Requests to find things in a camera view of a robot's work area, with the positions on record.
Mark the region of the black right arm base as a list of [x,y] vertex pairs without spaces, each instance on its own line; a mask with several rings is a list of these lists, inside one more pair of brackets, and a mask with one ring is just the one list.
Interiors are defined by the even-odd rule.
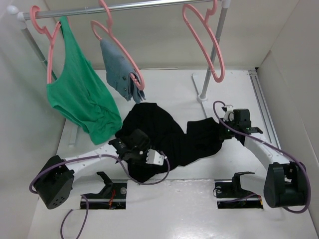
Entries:
[[254,173],[237,172],[232,179],[214,180],[213,196],[217,199],[218,209],[263,209],[262,198],[241,187],[240,177],[246,174]]

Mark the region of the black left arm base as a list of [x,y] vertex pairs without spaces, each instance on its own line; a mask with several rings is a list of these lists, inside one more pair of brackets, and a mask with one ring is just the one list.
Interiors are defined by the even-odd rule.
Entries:
[[81,199],[80,208],[90,210],[126,209],[126,180],[112,180],[105,172],[97,172],[79,179]]

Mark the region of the black t shirt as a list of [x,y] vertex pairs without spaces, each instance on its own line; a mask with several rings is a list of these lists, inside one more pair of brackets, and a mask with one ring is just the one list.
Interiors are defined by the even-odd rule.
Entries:
[[134,105],[115,136],[129,136],[136,129],[143,131],[149,137],[151,146],[168,158],[162,166],[141,165],[129,160],[129,175],[141,183],[156,174],[215,155],[223,144],[219,136],[219,124],[213,118],[189,121],[186,131],[183,131],[173,117],[156,103]]

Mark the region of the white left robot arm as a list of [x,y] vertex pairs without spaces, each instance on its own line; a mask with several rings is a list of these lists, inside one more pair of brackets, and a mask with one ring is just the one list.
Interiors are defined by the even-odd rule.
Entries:
[[152,149],[149,137],[136,129],[129,136],[116,137],[82,155],[64,159],[59,155],[51,157],[31,183],[31,191],[38,194],[50,210],[75,193],[88,199],[105,199],[114,189],[105,171],[108,159],[141,166],[163,163],[162,156]]

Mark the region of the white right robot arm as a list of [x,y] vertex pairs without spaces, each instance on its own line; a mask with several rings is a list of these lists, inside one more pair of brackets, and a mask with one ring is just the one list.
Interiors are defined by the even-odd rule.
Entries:
[[251,171],[235,173],[230,184],[231,192],[236,196],[251,192],[263,197],[271,208],[283,208],[294,214],[305,212],[311,201],[305,166],[270,144],[260,128],[252,127],[248,109],[225,105],[222,110],[225,115],[218,118],[220,138],[237,139],[267,171],[264,177]]

